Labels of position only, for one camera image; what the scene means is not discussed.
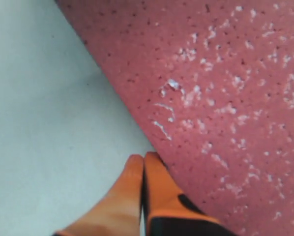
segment pink rubber mat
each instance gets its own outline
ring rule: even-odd
[[[202,210],[294,236],[294,0],[58,4]]]

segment gray floor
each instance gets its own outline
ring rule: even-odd
[[[0,0],[0,235],[47,236],[152,147],[52,0]]]

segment red speckled mat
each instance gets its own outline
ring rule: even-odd
[[[294,236],[294,0],[59,0],[190,198]]]

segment concrete floor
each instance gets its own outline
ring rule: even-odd
[[[53,0],[0,0],[0,235],[65,227],[148,150]]]

